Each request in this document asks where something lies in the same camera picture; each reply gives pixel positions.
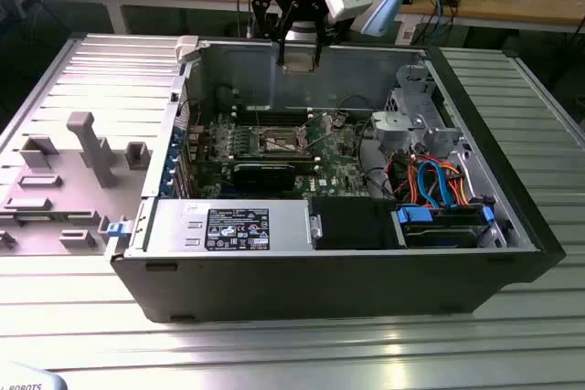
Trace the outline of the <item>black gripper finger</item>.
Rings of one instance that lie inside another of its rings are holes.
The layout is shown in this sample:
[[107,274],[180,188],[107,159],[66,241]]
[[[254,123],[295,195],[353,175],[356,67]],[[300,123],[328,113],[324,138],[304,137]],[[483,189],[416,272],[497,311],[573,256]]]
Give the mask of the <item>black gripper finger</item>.
[[320,58],[324,47],[329,46],[335,39],[337,29],[329,17],[329,10],[324,0],[315,1],[312,5],[312,19],[315,29],[315,50],[313,66],[320,65]]
[[[268,8],[274,2],[281,15],[274,19],[269,17]],[[284,64],[285,39],[293,24],[293,0],[251,0],[255,22],[261,34],[279,46],[277,65]]]

